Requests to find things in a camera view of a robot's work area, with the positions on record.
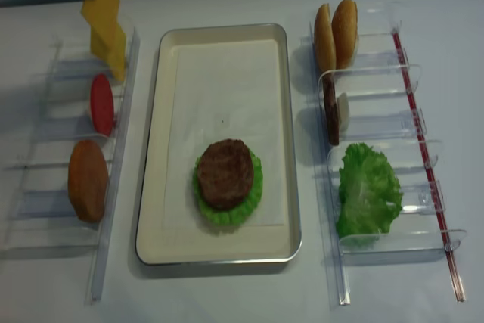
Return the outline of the yellow cheese slice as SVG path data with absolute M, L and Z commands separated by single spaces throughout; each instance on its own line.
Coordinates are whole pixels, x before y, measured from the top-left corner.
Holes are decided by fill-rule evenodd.
M 81 15 L 91 27 L 91 53 L 108 65 L 117 82 L 123 82 L 126 34 L 118 14 L 119 0 L 83 0 Z

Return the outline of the red tomato slice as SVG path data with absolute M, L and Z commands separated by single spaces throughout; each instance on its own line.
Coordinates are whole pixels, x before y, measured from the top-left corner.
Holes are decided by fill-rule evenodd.
M 113 93 L 109 80 L 103 73 L 99 73 L 92 80 L 89 110 L 95 131 L 110 136 L 114 127 Z

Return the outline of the brown meat patty on tray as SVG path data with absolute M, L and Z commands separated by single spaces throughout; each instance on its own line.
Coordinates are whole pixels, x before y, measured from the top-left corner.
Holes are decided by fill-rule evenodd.
M 201 197 L 215 210 L 239 206 L 253 186 L 254 167 L 249 148 L 240 139 L 211 144 L 196 171 Z

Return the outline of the green lettuce leaf on tray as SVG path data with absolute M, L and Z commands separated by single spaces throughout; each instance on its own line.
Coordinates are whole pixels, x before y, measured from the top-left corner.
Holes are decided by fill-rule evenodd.
M 211 145 L 196 161 L 192 184 L 203 217 L 217 227 L 238 227 L 261 202 L 262 162 L 240 141 Z

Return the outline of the brown meat patty in rack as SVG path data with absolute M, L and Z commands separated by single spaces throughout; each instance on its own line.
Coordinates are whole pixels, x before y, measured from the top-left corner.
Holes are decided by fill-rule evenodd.
M 324 111 L 326 115 L 327 133 L 330 145 L 337 146 L 340 143 L 339 115 L 334 81 L 326 75 L 322 79 L 324 93 Z

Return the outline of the green lettuce leaf in rack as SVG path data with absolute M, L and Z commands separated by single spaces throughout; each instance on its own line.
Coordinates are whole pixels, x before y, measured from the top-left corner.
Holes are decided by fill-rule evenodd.
M 402 211 L 403 193 L 387 156 L 365 143 L 352 143 L 342 161 L 339 238 L 389 233 Z

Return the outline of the metal tray with paper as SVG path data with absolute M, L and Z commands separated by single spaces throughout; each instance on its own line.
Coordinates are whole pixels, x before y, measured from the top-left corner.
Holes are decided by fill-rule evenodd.
M 158 56 L 139 260 L 289 262 L 302 236 L 284 28 L 170 30 Z

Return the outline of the orange bun in left rack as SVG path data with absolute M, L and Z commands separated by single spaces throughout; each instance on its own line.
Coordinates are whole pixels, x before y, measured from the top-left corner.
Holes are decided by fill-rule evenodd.
M 98 223 L 104 217 L 109 175 L 99 145 L 92 140 L 76 143 L 68 166 L 68 197 L 83 222 Z

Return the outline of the front bun half in rack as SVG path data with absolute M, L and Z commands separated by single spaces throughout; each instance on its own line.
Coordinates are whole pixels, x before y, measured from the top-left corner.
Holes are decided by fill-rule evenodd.
M 331 27 L 329 4 L 323 4 L 316 14 L 314 24 L 314 50 L 321 73 L 336 68 L 337 56 Z

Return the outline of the bun half in rack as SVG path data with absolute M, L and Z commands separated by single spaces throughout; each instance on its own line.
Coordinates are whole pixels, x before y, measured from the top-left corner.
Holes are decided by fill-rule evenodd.
M 342 0 L 331 23 L 336 48 L 337 69 L 350 66 L 358 43 L 358 9 L 355 1 Z
M 314 24 L 314 50 L 321 73 L 336 68 L 337 56 L 331 27 L 329 4 L 323 4 L 316 14 Z

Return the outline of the rear bun half in rack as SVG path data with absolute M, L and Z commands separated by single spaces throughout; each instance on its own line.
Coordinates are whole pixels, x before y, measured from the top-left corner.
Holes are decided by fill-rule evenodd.
M 337 69 L 350 66 L 358 43 L 358 9 L 355 1 L 342 0 L 331 23 L 336 48 Z

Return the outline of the clear acrylic rack red rail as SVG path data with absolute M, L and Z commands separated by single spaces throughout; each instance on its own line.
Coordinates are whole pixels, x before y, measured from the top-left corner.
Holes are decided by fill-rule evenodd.
M 401 40 L 402 22 L 395 2 L 362 2 L 358 9 L 358 43 L 352 63 L 345 69 L 321 73 L 315 58 L 314 24 L 302 41 L 308 49 L 305 73 L 309 107 L 314 114 L 313 157 L 318 187 L 318 208 L 324 251 L 324 268 L 333 303 L 351 302 L 349 271 L 356 267 L 403 265 L 443 259 L 449 269 L 455 299 L 466 299 L 455 259 L 466 237 L 451 228 L 435 166 L 442 142 L 427 136 L 416 93 L 422 69 L 409 61 Z M 349 125 L 340 143 L 330 145 L 322 79 L 334 81 L 336 98 L 346 93 Z M 384 153 L 401 185 L 402 211 L 387 234 L 339 238 L 339 169 L 346 148 L 365 143 Z

